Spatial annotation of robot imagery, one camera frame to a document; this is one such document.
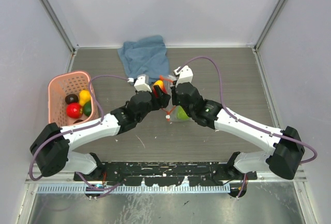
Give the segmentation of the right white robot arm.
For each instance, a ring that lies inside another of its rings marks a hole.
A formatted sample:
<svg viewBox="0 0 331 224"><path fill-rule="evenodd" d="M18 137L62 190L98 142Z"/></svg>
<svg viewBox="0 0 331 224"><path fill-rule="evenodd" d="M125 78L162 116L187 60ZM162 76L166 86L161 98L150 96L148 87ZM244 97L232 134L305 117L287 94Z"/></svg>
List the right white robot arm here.
<svg viewBox="0 0 331 224"><path fill-rule="evenodd" d="M237 180L245 173L271 171L292 180L305 153L298 131L269 127L240 116L222 104L204 99L198 89L185 82L171 87L172 102L183 108L198 125L224 131L244 139L261 151L235 152L227 163L227 174Z"/></svg>

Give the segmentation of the green apple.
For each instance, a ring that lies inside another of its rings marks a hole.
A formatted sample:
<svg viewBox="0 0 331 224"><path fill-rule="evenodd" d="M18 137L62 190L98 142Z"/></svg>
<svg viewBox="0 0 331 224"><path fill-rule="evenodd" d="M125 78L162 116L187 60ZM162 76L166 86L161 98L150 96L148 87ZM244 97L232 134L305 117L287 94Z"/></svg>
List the green apple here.
<svg viewBox="0 0 331 224"><path fill-rule="evenodd" d="M174 116L176 121L188 121L190 119L181 106L176 107Z"/></svg>

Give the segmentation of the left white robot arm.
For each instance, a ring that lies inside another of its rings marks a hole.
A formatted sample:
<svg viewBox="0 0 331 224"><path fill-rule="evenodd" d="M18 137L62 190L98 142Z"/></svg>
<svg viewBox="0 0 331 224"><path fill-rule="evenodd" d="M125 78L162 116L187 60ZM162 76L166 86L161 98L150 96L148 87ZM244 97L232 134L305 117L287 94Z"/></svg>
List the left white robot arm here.
<svg viewBox="0 0 331 224"><path fill-rule="evenodd" d="M73 126L60 127L56 123L45 126L30 146L42 177L50 177L62 170L80 172L97 181L103 176L100 160L93 154L74 150L95 140L116 136L134 129L152 111L168 106L171 96L159 86L152 91L137 91L124 106L105 116Z"/></svg>

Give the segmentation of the clear orange zip bag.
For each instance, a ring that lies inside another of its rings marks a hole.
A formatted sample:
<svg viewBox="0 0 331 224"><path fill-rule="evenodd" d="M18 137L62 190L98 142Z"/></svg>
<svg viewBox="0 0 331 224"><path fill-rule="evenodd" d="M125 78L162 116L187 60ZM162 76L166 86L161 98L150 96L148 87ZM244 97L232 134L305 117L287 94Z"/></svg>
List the clear orange zip bag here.
<svg viewBox="0 0 331 224"><path fill-rule="evenodd" d="M176 79L174 76L160 76L160 81L163 83L162 90L168 95L172 96L171 87ZM180 106L175 106L172 104L172 98L169 100L169 104L167 107L162 108L162 110L166 113L166 120L169 123L174 122L186 122L191 121L192 119L186 114L184 109Z"/></svg>

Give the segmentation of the red yellow mango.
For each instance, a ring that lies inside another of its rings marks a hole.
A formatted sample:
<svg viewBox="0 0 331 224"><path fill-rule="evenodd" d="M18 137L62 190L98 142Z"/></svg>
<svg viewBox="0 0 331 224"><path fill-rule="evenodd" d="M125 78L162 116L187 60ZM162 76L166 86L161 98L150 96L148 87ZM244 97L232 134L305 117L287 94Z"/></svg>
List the red yellow mango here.
<svg viewBox="0 0 331 224"><path fill-rule="evenodd" d="M156 97L159 97L159 93L167 93L166 88L164 86L164 82L162 80L157 80L153 86L152 86L152 91Z"/></svg>

